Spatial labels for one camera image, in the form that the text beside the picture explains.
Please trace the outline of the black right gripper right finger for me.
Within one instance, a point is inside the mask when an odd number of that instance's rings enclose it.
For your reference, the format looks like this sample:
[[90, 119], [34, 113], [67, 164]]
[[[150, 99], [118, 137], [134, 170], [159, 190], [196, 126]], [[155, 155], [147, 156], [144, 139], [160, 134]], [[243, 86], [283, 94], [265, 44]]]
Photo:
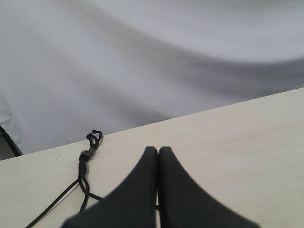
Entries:
[[162, 228], [257, 228], [259, 225], [211, 197], [185, 171], [171, 147], [158, 159]]

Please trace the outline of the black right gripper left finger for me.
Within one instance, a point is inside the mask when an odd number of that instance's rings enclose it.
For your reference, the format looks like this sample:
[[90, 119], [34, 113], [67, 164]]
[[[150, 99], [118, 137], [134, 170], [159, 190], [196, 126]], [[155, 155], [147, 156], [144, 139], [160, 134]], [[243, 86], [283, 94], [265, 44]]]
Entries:
[[153, 228], [156, 226], [158, 152], [145, 148], [140, 160], [110, 194], [67, 219], [64, 228]]

